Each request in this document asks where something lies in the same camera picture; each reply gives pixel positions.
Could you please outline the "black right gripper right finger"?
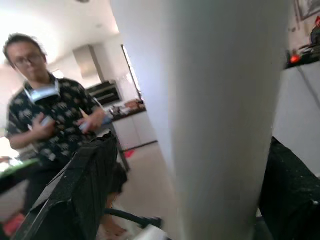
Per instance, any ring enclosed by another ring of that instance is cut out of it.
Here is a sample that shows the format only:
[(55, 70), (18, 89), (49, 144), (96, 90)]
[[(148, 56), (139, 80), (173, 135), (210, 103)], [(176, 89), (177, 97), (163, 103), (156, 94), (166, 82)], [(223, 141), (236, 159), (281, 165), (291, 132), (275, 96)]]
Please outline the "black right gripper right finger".
[(275, 240), (320, 238), (320, 180), (275, 137), (270, 144), (259, 210)]

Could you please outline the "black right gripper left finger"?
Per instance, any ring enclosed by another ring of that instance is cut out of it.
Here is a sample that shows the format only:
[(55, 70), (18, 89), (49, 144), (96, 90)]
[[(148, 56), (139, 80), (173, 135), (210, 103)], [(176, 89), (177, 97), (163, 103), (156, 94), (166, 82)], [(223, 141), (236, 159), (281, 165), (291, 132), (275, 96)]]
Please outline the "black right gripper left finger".
[(117, 155), (111, 132), (82, 146), (47, 185), (12, 239), (94, 240), (112, 190)]

